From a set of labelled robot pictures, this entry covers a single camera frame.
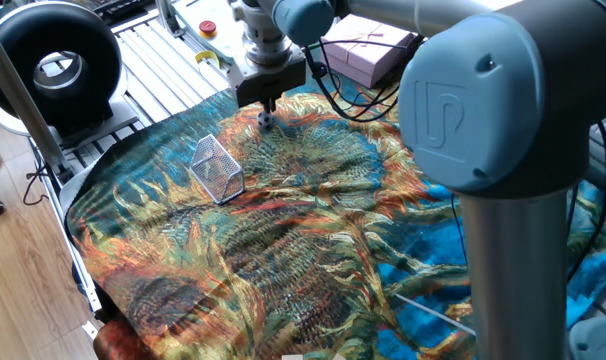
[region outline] sunflower pattern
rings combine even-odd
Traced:
[[[473,336],[396,297],[474,326],[450,193],[416,167],[396,112],[348,122],[314,86],[277,105],[259,129],[261,108],[222,92],[114,145],[67,216],[94,280],[163,359],[472,359]],[[244,169],[223,206],[188,170],[208,134]],[[597,198],[582,185],[570,258]],[[606,229],[594,251],[570,324],[606,283]]]

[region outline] wire mesh basket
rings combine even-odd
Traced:
[[[243,169],[211,134],[196,145],[190,170],[219,205],[245,191]]]

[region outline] pink box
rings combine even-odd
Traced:
[[[338,40],[374,41],[406,46],[412,33],[355,15],[348,15],[321,38],[323,42]],[[372,87],[405,52],[388,46],[341,43],[325,45],[329,65],[350,79]]]

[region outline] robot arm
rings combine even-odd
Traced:
[[[228,76],[239,107],[260,101],[275,109],[284,91],[305,83],[300,47],[325,35],[338,13],[352,12],[432,36],[478,13],[519,0],[229,0],[237,21],[245,23],[244,53]],[[484,5],[481,1],[493,1]]]
[[[256,1],[301,46],[326,31],[277,10],[305,0]],[[431,36],[403,74],[399,122],[424,173],[460,194],[479,358],[566,359],[566,191],[606,117],[606,0],[309,2]]]

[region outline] black cable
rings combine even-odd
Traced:
[[[581,253],[581,256],[579,257],[579,260],[576,262],[576,264],[574,264],[574,266],[570,270],[570,273],[567,276],[568,283],[572,280],[572,278],[578,271],[579,267],[581,266],[581,263],[583,262],[583,260],[585,260],[585,257],[587,257],[587,254],[589,254],[590,250],[594,246],[594,243],[596,242],[596,239],[599,237],[599,234],[601,232],[601,229],[603,228],[603,225],[605,224],[605,218],[606,218],[606,130],[605,130],[605,126],[603,125],[602,122],[599,122],[597,125],[599,127],[599,132],[601,133],[601,137],[603,138],[603,149],[605,150],[605,186],[603,188],[603,204],[601,204],[601,214],[599,216],[598,222],[596,223],[596,227],[594,228],[594,232],[592,233],[592,237],[588,241],[585,249],[583,249],[583,252]]]
[[[408,45],[407,48],[404,48],[407,51],[407,57],[409,57],[410,59],[414,56],[414,53],[416,53],[416,50],[418,50],[419,46],[423,43],[423,40],[425,38],[421,35],[415,37],[410,44]],[[325,44],[330,44],[330,43],[344,43],[344,42],[349,42],[349,43],[365,43],[365,44],[374,44],[374,45],[384,45],[384,46],[390,46],[390,47],[397,47],[397,46],[391,46],[389,44],[382,44],[382,43],[374,43],[374,42],[368,42],[368,41],[357,41],[357,40],[342,40],[342,41],[337,41],[337,42],[327,42]],[[331,68],[329,68],[327,65],[318,65],[314,62],[314,59],[312,58],[312,53],[310,52],[310,48],[305,48],[304,49],[304,53],[305,53],[305,58],[308,62],[308,65],[310,66],[310,68],[312,69],[313,72],[313,78],[316,80],[317,84],[319,85],[319,88],[321,89],[321,92],[323,92],[323,95],[325,96],[325,98],[328,100],[328,102],[330,103],[330,105],[332,106],[332,109],[337,112],[341,117],[354,121],[354,122],[359,122],[359,123],[368,123],[368,122],[372,122],[375,120],[378,120],[384,116],[386,116],[387,114],[390,113],[390,111],[392,111],[392,109],[394,109],[394,107],[396,106],[396,104],[398,104],[398,96],[396,97],[396,99],[394,99],[394,101],[392,102],[392,104],[389,105],[389,107],[383,111],[382,113],[380,113],[379,115],[376,115],[372,118],[369,119],[360,119],[360,116],[362,116],[363,114],[365,114],[367,111],[369,111],[369,109],[376,105],[379,104],[380,101],[384,101],[383,99],[381,99],[381,96],[383,95],[383,93],[385,92],[386,88],[383,88],[374,98],[374,100],[367,105],[364,105],[363,109],[356,114],[355,116],[351,116],[348,115],[347,113],[345,113],[345,111],[343,109],[341,109],[340,106],[338,106],[338,104],[336,103],[336,101],[334,101],[334,98],[332,97],[332,95],[330,95],[330,92],[327,90],[327,88],[325,87],[325,84],[322,81],[322,77],[327,75],[328,73],[331,74]],[[389,99],[393,94],[389,94],[388,96],[386,96],[384,99]]]
[[[378,105],[381,102],[389,99],[394,94],[394,92],[392,92],[387,98],[382,99],[381,101],[378,101],[377,103],[370,103],[372,105],[370,105],[370,104],[359,104],[359,103],[356,102],[356,100],[359,98],[359,96],[364,95],[360,91],[356,95],[356,97],[354,98],[353,101],[350,101],[350,100],[346,99],[345,96],[343,96],[343,94],[340,91],[340,89],[341,89],[341,79],[338,76],[336,76],[336,74],[334,74],[334,72],[332,71],[332,68],[330,67],[330,61],[328,60],[327,52],[325,51],[325,44],[323,43],[323,41],[319,41],[319,47],[321,48],[321,53],[323,54],[323,58],[325,59],[325,66],[327,67],[327,72],[330,74],[330,80],[332,81],[332,85],[334,86],[334,89],[336,89],[336,94],[338,94],[339,97],[343,101],[345,101],[346,103],[348,103],[348,104],[351,105],[347,109],[343,109],[343,111],[349,110],[349,109],[351,109],[354,106],[358,106],[358,107],[367,107],[367,106],[370,106],[371,107],[372,105]],[[387,90],[387,87],[384,87],[381,91],[384,92],[385,90]]]
[[[467,252],[465,251],[465,240],[463,240],[463,233],[461,232],[461,224],[459,223],[459,217],[456,215],[456,208],[454,207],[454,194],[452,194],[452,214],[454,214],[454,221],[456,221],[456,228],[459,230],[459,239],[461,239],[461,249],[463,249],[463,257],[465,258],[465,265],[467,265]]]
[[[570,211],[568,211],[567,215],[567,235],[570,236],[570,231],[572,230],[572,219],[574,218],[574,208],[576,207],[576,197],[579,194],[579,186],[576,185],[574,189],[572,189],[572,199],[570,200]]]
[[[44,173],[43,170],[45,170],[45,165],[40,166],[36,172],[33,173],[28,173],[25,175],[25,177],[30,180],[30,183],[27,185],[27,189],[25,190],[25,194],[23,195],[23,204],[27,205],[27,206],[32,206],[32,205],[36,205],[39,204],[41,201],[43,201],[43,199],[48,199],[49,197],[47,197],[47,195],[41,195],[41,198],[38,199],[35,202],[32,203],[28,203],[27,202],[27,196],[30,193],[30,189],[32,188],[32,185],[34,184],[34,182],[36,181],[36,179],[42,177],[42,176],[48,176],[47,173]]]

